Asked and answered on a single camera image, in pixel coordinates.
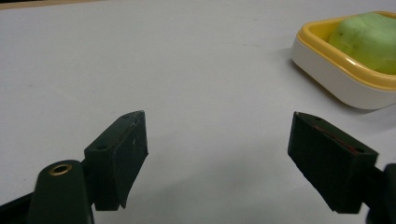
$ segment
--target white surface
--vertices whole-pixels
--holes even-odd
[[[395,162],[396,106],[358,110],[290,59],[308,21],[394,1],[104,1],[0,11],[0,203],[144,109],[148,158],[100,223],[364,223],[333,213],[287,155],[293,111]]]
[[[309,76],[331,92],[340,101],[360,109],[380,109],[396,103],[396,91],[383,91],[367,86],[350,77],[345,68],[301,42],[297,37],[291,48],[291,58]]]

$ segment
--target soap dish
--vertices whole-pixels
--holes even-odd
[[[376,12],[396,19],[392,12]],[[312,21],[298,32],[291,58],[336,98],[360,109],[379,109],[396,103],[396,75],[376,72],[328,43],[346,18]]]

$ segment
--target white container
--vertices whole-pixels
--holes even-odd
[[[396,14],[377,12],[396,19]],[[361,109],[396,103],[396,75],[376,72],[328,43],[344,18],[309,22],[297,34],[291,58],[340,101]]]

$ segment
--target brass insert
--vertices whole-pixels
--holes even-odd
[[[49,170],[50,175],[64,175],[73,168],[70,164],[60,164]]]

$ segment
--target green soap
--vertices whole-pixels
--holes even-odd
[[[371,12],[339,23],[329,44],[377,72],[396,75],[396,20]]]

